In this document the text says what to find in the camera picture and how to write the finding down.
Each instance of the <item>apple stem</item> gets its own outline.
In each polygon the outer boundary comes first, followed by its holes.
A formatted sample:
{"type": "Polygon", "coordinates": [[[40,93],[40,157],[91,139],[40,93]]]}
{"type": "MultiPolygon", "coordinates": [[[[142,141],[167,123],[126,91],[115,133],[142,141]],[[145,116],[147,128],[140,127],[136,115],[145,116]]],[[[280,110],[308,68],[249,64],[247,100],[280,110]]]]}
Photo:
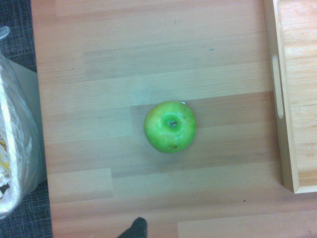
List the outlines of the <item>apple stem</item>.
{"type": "Polygon", "coordinates": [[[174,121],[174,122],[170,122],[170,123],[169,123],[170,126],[173,126],[174,124],[177,124],[177,122],[174,121]]]}

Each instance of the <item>apple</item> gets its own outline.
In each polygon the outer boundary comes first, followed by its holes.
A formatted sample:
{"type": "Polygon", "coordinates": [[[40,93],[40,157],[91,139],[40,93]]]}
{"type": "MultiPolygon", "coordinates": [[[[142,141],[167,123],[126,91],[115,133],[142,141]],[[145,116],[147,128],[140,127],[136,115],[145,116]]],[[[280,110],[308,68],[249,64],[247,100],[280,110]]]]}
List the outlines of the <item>apple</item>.
{"type": "Polygon", "coordinates": [[[193,111],[184,103],[163,102],[146,115],[144,133],[158,151],[175,153],[187,148],[194,140],[196,119],[193,111]]]}

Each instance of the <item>gray carpet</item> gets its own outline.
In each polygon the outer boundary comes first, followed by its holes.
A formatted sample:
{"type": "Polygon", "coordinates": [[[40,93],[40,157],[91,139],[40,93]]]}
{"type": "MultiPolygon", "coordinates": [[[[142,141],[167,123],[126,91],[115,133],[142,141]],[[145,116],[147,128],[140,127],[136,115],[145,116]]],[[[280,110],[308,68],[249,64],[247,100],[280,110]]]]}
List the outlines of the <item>gray carpet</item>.
{"type": "MultiPolygon", "coordinates": [[[[30,0],[0,0],[0,27],[11,33],[0,40],[0,51],[9,60],[36,72],[30,0]]],[[[0,220],[0,238],[50,238],[52,224],[47,182],[26,196],[14,212],[0,220]]]]}

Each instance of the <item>white plastic bag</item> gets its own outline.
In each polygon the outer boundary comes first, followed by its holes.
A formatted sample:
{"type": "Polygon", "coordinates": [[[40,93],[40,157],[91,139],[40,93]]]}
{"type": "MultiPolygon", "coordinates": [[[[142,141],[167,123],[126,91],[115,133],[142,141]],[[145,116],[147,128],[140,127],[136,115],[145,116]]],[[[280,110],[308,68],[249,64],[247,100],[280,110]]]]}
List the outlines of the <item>white plastic bag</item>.
{"type": "MultiPolygon", "coordinates": [[[[0,39],[9,28],[0,28],[0,39]]],[[[25,195],[45,180],[37,125],[21,86],[6,58],[0,53],[0,219],[9,215],[25,195]]]]}

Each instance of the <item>wooden tabletop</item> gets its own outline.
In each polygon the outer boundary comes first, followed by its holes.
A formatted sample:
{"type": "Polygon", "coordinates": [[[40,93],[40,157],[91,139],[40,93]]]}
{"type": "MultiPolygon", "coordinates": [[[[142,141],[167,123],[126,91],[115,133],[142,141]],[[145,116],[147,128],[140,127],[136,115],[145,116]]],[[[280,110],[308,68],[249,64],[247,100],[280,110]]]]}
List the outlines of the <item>wooden tabletop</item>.
{"type": "Polygon", "coordinates": [[[115,238],[139,216],[149,238],[317,236],[317,194],[282,185],[262,0],[32,0],[32,14],[55,238],[115,238]],[[198,126],[169,155],[143,133],[167,100],[198,126]]]}

